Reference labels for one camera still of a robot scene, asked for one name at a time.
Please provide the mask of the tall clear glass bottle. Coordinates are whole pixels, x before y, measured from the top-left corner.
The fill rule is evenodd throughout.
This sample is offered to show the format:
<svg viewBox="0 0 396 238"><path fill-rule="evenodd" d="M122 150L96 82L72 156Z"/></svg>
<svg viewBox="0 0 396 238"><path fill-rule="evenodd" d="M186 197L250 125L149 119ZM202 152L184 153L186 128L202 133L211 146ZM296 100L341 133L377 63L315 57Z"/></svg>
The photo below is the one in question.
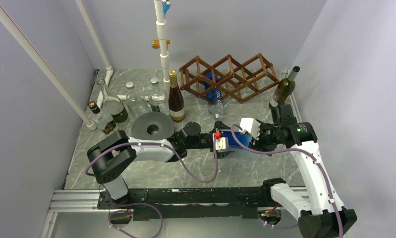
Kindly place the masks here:
<svg viewBox="0 0 396 238"><path fill-rule="evenodd" d="M118 95L113 92L106 84L103 78L97 80L100 92L103 97L103 106L105 110L112 116L117 125L125 125L128 123L128 112Z"/></svg>

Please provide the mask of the short clear glass bottle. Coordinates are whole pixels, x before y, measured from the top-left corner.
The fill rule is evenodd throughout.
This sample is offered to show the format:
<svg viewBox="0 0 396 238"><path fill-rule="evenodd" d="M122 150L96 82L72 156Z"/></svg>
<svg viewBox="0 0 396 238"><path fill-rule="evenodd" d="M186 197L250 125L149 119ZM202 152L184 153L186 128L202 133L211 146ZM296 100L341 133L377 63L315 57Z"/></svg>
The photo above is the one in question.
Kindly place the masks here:
<svg viewBox="0 0 396 238"><path fill-rule="evenodd" d="M168 105L167 92L159 86L159 80L156 77L152 77L151 90L149 92L150 107L153 112L161 112L165 115L170 115Z"/></svg>

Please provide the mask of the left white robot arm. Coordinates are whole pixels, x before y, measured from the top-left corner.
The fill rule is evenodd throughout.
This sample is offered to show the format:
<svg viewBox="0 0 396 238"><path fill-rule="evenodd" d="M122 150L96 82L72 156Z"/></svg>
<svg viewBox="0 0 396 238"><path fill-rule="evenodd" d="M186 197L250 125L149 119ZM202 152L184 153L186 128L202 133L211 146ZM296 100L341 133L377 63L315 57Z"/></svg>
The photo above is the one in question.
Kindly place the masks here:
<svg viewBox="0 0 396 238"><path fill-rule="evenodd" d="M180 131L162 140L137 139L118 130L87 150L89 164L84 173L104 186L115 207L124 208L129 204L130 194L122 173L130 164L139 161L180 162L197 180L183 158L192 149L211 149L214 157L218 157L218 152L228 147L228 140L222 136L223 130L227 130L227 125L220 120L207 133L201 132L200 124L188 122Z"/></svg>

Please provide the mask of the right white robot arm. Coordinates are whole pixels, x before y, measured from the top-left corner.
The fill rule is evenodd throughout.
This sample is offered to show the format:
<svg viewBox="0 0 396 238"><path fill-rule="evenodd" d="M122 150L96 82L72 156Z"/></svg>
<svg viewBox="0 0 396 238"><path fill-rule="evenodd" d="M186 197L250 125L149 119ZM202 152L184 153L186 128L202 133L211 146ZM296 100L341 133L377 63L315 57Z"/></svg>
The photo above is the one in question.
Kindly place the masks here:
<svg viewBox="0 0 396 238"><path fill-rule="evenodd" d="M261 200L267 206L278 203L296 220L304 238L341 238L357 220L346 209L324 168L318 138L308 122L298 122L291 105L271 109L273 123L260 126L253 145L268 155L288 151L295 159L308 192L308 200L292 190L282 178L263 182Z"/></svg>

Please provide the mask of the gold capped dark bottle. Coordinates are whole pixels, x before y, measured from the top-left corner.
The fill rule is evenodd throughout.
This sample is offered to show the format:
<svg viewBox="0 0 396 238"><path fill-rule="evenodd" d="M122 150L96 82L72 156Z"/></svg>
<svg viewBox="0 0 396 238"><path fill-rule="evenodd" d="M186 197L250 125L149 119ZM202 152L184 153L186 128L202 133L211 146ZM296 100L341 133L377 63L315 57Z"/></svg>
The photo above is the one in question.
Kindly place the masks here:
<svg viewBox="0 0 396 238"><path fill-rule="evenodd" d="M170 117L174 122L180 122L185 118L184 99L177 83L176 71L169 72L170 92L169 92L169 110Z"/></svg>

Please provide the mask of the dark green wine bottle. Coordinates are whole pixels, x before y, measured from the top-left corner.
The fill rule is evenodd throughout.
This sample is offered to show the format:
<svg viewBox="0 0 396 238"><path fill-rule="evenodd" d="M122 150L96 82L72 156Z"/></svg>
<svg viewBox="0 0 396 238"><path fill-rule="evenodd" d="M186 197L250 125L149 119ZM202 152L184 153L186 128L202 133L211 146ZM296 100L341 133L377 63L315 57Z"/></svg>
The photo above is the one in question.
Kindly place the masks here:
<svg viewBox="0 0 396 238"><path fill-rule="evenodd" d="M276 90L273 93L273 97L269 102L270 109L285 104L287 98L293 93L295 89L295 78L299 72L300 67L294 66L290 71L290 74L279 82Z"/></svg>

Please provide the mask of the blue square bottle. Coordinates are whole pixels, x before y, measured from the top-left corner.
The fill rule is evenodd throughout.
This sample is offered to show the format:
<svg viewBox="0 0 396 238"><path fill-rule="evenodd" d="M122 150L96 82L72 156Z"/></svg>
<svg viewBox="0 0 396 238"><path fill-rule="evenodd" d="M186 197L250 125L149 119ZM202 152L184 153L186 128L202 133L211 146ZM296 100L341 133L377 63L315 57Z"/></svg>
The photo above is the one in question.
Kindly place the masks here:
<svg viewBox="0 0 396 238"><path fill-rule="evenodd" d="M224 114L221 91L217 88L209 91L206 94L206 101L209 113L212 114L215 119L221 119Z"/></svg>
<svg viewBox="0 0 396 238"><path fill-rule="evenodd" d="M237 143L234 139L233 134L236 136L237 140L246 147L249 147L253 137L250 134L242 134L239 131L235 131L234 133L231 130L221 130L221 134L223 137L226 137L228 140L229 148L238 148L242 149L242 147Z"/></svg>

